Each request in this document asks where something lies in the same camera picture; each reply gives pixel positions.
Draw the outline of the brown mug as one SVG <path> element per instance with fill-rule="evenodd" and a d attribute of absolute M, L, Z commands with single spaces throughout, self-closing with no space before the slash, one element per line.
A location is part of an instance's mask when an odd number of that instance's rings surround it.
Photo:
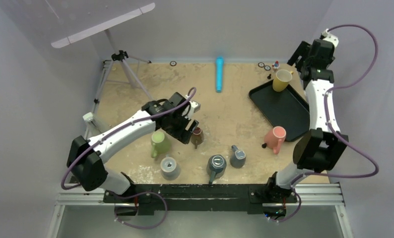
<path fill-rule="evenodd" d="M 194 146 L 195 149 L 198 148 L 199 145 L 201 145 L 204 141 L 204 133 L 203 130 L 199 127 L 196 127 L 195 130 L 193 131 L 193 134 L 191 135 L 190 142 Z"/>

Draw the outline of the yellow mug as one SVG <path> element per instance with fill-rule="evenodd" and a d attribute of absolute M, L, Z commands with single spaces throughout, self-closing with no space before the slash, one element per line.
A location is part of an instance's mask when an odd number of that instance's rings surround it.
<path fill-rule="evenodd" d="M 282 92 L 293 78 L 293 71 L 280 69 L 276 72 L 272 82 L 272 88 L 275 92 Z"/>

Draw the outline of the green mug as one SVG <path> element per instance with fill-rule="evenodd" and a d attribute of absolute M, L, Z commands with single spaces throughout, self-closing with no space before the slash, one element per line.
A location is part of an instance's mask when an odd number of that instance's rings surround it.
<path fill-rule="evenodd" d="M 161 131 L 156 131 L 151 136 L 151 158 L 156 158 L 167 153 L 171 149 L 171 142 L 167 135 Z"/>

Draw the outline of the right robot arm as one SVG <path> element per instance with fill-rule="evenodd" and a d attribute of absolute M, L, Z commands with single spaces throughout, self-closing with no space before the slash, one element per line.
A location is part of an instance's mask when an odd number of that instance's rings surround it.
<path fill-rule="evenodd" d="M 302 41 L 287 62 L 295 66 L 303 81 L 310 126 L 294 147 L 293 161 L 268 179 L 262 195 L 272 202 L 289 197 L 292 187 L 305 176 L 333 169 L 346 148 L 343 140 L 348 136 L 340 133 L 333 105 L 328 109 L 324 106 L 332 103 L 334 74 L 328 67 L 335 59 L 333 54 L 337 46 L 335 37 L 315 39 L 311 44 Z"/>

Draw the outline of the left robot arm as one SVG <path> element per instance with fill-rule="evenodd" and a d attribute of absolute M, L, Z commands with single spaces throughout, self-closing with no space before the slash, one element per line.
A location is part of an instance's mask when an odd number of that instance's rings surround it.
<path fill-rule="evenodd" d="M 199 103 L 192 100 L 196 88 L 186 96 L 178 92 L 170 99 L 150 101 L 132 117 L 89 139 L 79 136 L 72 141 L 67 159 L 67 172 L 72 173 L 85 191 L 102 188 L 115 193 L 123 203 L 134 198 L 134 182 L 124 173 L 117 173 L 105 164 L 120 150 L 137 139 L 162 129 L 172 138 L 188 144 L 198 126 L 192 115 Z"/>

